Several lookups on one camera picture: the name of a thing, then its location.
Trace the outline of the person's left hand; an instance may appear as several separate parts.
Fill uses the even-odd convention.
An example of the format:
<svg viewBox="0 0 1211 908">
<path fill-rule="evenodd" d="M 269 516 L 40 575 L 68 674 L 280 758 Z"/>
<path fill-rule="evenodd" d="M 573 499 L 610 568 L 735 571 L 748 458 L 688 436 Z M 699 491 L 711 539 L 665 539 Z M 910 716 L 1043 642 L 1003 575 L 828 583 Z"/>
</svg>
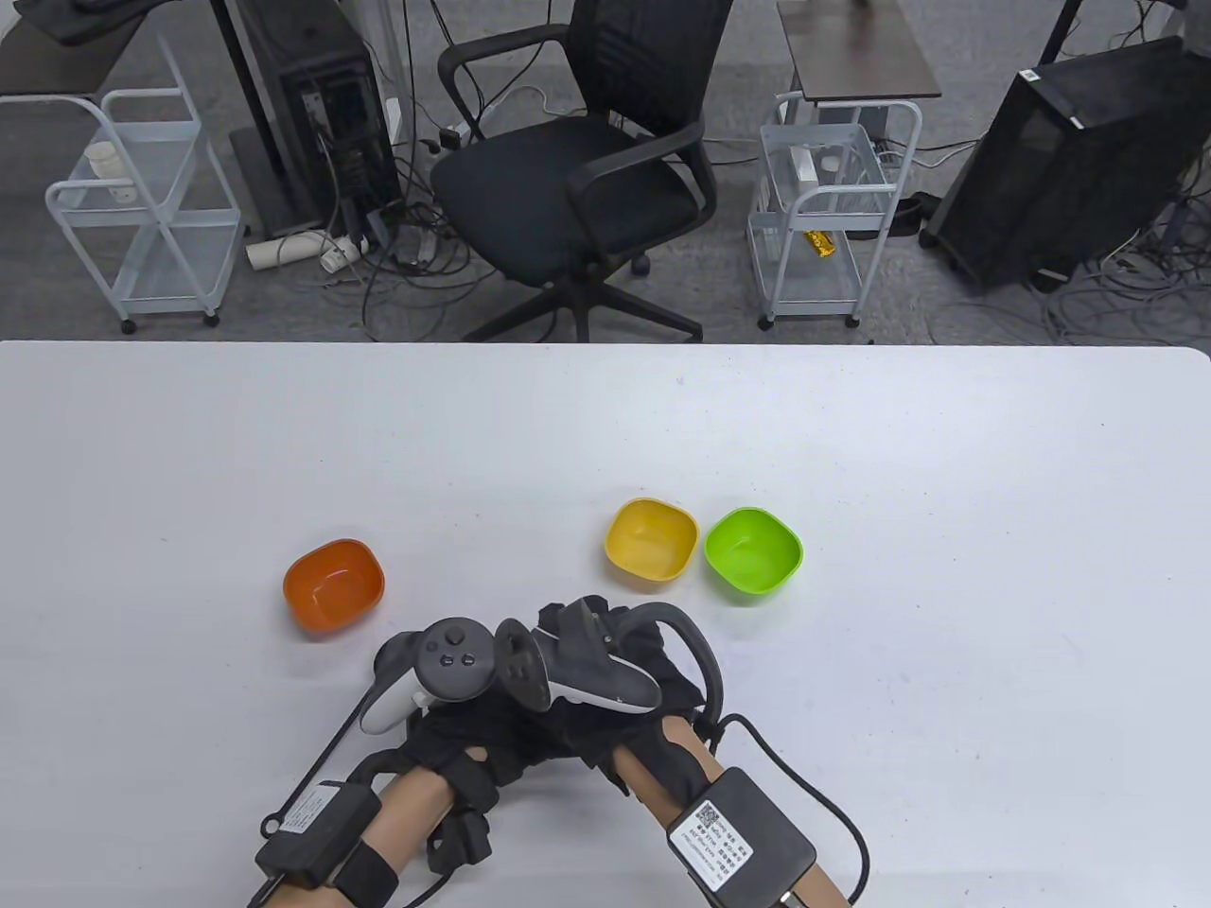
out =
<svg viewBox="0 0 1211 908">
<path fill-rule="evenodd" d="M 497 688 L 474 700 L 438 705 L 398 745 L 395 771 L 427 769 L 446 780 L 458 806 L 488 814 L 501 788 L 527 769 L 574 757 L 546 718 Z"/>
</svg>

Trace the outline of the person's right hand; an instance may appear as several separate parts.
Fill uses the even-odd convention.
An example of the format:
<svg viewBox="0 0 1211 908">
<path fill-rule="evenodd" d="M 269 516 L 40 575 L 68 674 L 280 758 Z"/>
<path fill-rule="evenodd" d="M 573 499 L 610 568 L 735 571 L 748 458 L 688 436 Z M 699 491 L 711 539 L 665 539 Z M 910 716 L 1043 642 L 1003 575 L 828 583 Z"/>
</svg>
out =
<svg viewBox="0 0 1211 908">
<path fill-rule="evenodd" d="M 624 714 L 561 700 L 545 712 L 545 724 L 573 758 L 601 770 L 622 793 L 635 793 L 659 812 L 681 814 L 721 774 L 693 730 L 706 700 L 667 657 L 658 623 L 636 623 L 619 654 L 658 683 L 658 708 Z"/>
</svg>

